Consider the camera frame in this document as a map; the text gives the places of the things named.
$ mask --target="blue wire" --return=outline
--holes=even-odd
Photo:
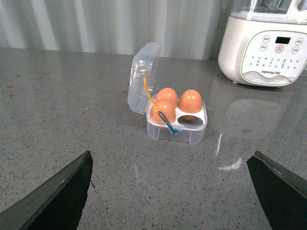
[[[179,131],[174,130],[171,123],[168,121],[167,117],[161,111],[158,111],[158,114],[161,117],[161,119],[166,123],[166,125],[169,127],[169,129],[172,131],[173,134],[180,133]]]

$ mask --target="granite countertop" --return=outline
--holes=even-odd
[[[206,102],[204,137],[189,145],[147,136],[127,104],[132,59],[0,48],[0,212],[90,150],[80,230],[271,229],[246,160],[260,150],[307,179],[307,71],[260,88],[216,61],[161,58],[155,92],[192,88]]]

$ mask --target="egg compartment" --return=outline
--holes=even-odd
[[[178,107],[175,109],[176,119],[171,125],[175,130],[179,131],[176,134],[173,134],[165,123],[155,122],[150,118],[152,104],[145,91],[145,82],[147,82],[149,94],[152,95],[160,50],[161,47],[157,43],[148,43],[134,56],[130,73],[128,105],[136,113],[142,115],[145,112],[147,113],[147,134],[150,137],[197,144],[201,141],[207,126],[204,101],[202,101],[202,110],[198,113],[189,114],[181,111]],[[183,118],[185,115],[195,116],[196,120],[187,121]]]
[[[189,144],[197,144],[201,141],[207,126],[207,112],[204,101],[202,101],[201,110],[194,114],[185,113],[178,106],[175,108],[176,119],[171,125],[175,130],[180,132],[176,134],[173,134],[164,122],[156,122],[150,118],[152,106],[153,104],[149,101],[145,108],[145,112],[147,113],[147,134],[151,138],[182,141],[188,142]],[[195,119],[192,121],[185,120],[183,118],[185,115],[194,116]]]

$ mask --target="brown egg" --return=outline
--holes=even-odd
[[[161,99],[167,100],[173,105],[174,108],[177,107],[177,103],[178,103],[177,93],[172,88],[164,88],[160,90],[160,92],[157,94],[157,97],[155,99],[156,100],[161,100]]]
[[[179,109],[185,113],[194,114],[202,109],[202,99],[196,90],[185,91],[179,100]],[[184,116],[186,120],[195,119],[194,116]]]
[[[176,112],[173,105],[169,101],[163,99],[155,100],[155,103],[159,107],[159,111],[161,111],[167,117],[170,123],[173,123],[176,119]],[[150,118],[157,122],[163,122],[153,106],[150,111]]]

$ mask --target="white appliance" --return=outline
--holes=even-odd
[[[307,62],[307,0],[235,0],[218,62],[235,83],[294,82]]]

